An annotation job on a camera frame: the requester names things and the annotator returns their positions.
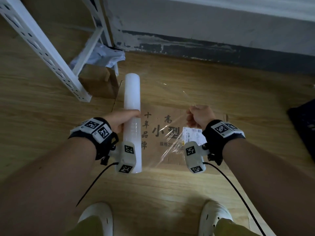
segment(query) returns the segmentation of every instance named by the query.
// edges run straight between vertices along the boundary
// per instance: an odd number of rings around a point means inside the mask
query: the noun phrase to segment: white label
[[[182,144],[187,142],[196,142],[198,146],[207,142],[204,135],[202,135],[202,129],[183,127]]]

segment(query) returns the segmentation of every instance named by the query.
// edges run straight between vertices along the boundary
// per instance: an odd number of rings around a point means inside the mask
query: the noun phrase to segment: person's left hand
[[[120,133],[123,130],[123,123],[127,122],[132,117],[140,117],[139,110],[122,110],[111,112],[102,116],[112,128],[115,133]]]

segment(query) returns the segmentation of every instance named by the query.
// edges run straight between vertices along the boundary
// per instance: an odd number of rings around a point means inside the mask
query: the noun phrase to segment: white plastic roll
[[[126,74],[125,76],[125,98],[124,109],[138,109],[140,111],[140,77],[137,74]],[[136,166],[132,173],[142,171],[141,158],[141,119],[132,118],[124,123],[124,141],[130,141],[135,145]]]

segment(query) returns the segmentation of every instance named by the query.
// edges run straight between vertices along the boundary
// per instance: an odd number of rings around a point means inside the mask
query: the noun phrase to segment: wristband
[[[208,160],[215,161],[218,166],[223,161],[222,151],[226,143],[236,138],[245,139],[244,132],[229,122],[221,120],[213,120],[208,123],[206,129],[202,132],[206,137],[206,148],[209,149],[210,154]]]
[[[109,123],[100,117],[88,119],[72,129],[69,138],[74,137],[87,138],[94,144],[96,148],[95,160],[108,159],[109,151],[119,141],[117,134],[112,131]]]

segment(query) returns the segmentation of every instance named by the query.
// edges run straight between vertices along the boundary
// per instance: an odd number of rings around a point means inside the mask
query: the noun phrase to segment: forearm
[[[277,236],[313,235],[315,181],[245,139],[223,149],[223,159]]]
[[[0,187],[2,234],[59,234],[84,191],[95,156],[92,142],[71,138],[8,178]]]

